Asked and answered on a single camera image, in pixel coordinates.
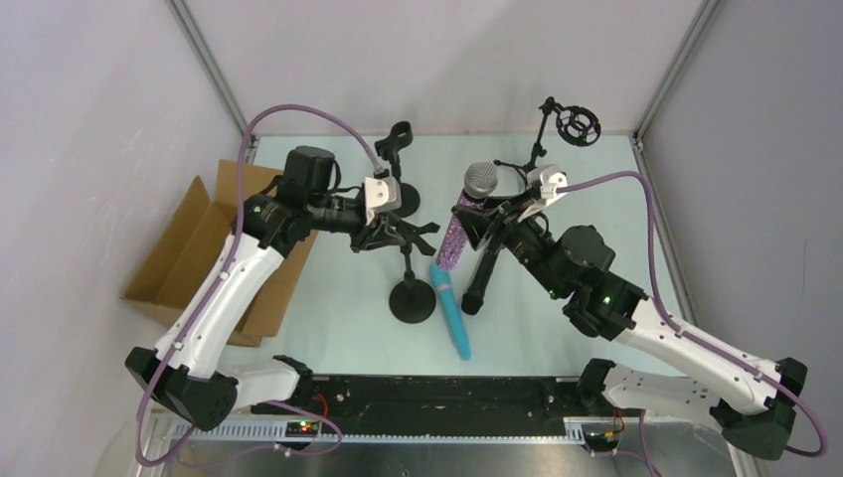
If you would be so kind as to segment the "teal blue microphone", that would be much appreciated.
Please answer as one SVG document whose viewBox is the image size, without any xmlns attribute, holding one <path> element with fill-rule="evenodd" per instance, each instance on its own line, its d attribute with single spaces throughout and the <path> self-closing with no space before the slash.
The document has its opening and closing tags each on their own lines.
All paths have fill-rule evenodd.
<svg viewBox="0 0 843 477">
<path fill-rule="evenodd" d="M 463 323 L 461 309 L 453 292 L 450 274 L 440 268 L 435 261 L 431 263 L 428 270 L 430 283 L 441 305 L 451 342 L 459 358 L 463 361 L 469 361 L 471 359 L 469 338 Z"/>
</svg>

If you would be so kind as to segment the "black round-base mic stand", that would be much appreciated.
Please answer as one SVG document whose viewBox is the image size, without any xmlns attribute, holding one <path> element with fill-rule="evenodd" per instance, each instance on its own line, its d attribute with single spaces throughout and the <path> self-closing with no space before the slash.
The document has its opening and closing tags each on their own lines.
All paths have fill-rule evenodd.
<svg viewBox="0 0 843 477">
<path fill-rule="evenodd" d="M 421 236 L 404 239 L 423 238 Z M 405 266 L 404 276 L 389 295 L 389 307 L 393 316 L 399 321 L 418 324 L 429 318 L 434 311 L 436 293 L 430 284 L 417 278 L 413 271 L 411 255 L 402 254 Z"/>
</svg>

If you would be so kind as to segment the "brown cardboard box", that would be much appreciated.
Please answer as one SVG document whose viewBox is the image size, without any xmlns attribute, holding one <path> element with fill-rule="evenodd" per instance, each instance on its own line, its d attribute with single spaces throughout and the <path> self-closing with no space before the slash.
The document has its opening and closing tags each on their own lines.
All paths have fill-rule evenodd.
<svg viewBox="0 0 843 477">
<path fill-rule="evenodd" d="M 121 299 L 169 327 L 185 310 L 222 251 L 236 213 L 236 163 L 218 163 L 215 196 L 197 176 Z M 237 323 L 230 345 L 257 347 L 277 335 L 317 233 L 299 242 Z"/>
</svg>

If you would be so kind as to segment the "black orange-ring microphone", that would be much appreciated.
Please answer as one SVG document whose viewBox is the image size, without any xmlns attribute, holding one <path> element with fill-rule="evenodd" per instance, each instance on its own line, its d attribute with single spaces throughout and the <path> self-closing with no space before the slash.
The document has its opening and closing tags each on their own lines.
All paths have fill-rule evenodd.
<svg viewBox="0 0 843 477">
<path fill-rule="evenodd" d="M 494 272 L 503 243 L 489 245 L 480 254 L 467 288 L 462 294 L 460 308 L 464 314 L 474 316 L 482 308 L 488 284 Z"/>
</svg>

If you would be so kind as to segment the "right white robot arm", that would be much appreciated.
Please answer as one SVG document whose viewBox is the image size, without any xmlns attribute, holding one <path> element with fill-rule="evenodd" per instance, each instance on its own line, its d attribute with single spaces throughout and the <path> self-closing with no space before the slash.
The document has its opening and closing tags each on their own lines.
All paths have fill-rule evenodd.
<svg viewBox="0 0 843 477">
<path fill-rule="evenodd" d="M 507 250 L 551 298 L 564 301 L 565 316 L 582 334 L 637 349 L 678 371 L 675 378 L 651 376 L 591 360 L 579 388 L 592 405 L 683 417 L 765 460 L 788 450 L 807 375 L 802 363 L 753 356 L 672 316 L 653 290 L 611 271 L 615 253 L 592 226 L 573 226 L 554 238 L 504 198 L 482 209 L 457 206 L 452 215 L 483 252 L 462 295 L 464 313 L 479 312 L 497 256 Z"/>
</svg>

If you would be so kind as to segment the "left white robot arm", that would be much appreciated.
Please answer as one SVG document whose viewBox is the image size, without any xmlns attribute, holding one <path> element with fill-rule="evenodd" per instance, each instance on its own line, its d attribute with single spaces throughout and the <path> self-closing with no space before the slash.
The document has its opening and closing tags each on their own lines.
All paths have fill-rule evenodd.
<svg viewBox="0 0 843 477">
<path fill-rule="evenodd" d="M 345 234 L 353 251 L 416 246 L 431 256 L 423 235 L 436 223 L 412 225 L 394 210 L 400 184 L 386 173 L 368 177 L 356 197 L 332 188 L 335 155 L 297 146 L 281 174 L 241 203 L 221 253 L 186 310 L 153 348 L 133 348 L 124 365 L 150 399 L 209 431 L 239 408 L 286 400 L 305 367 L 274 358 L 223 370 L 222 352 L 237 323 L 295 246 L 312 232 Z"/>
</svg>

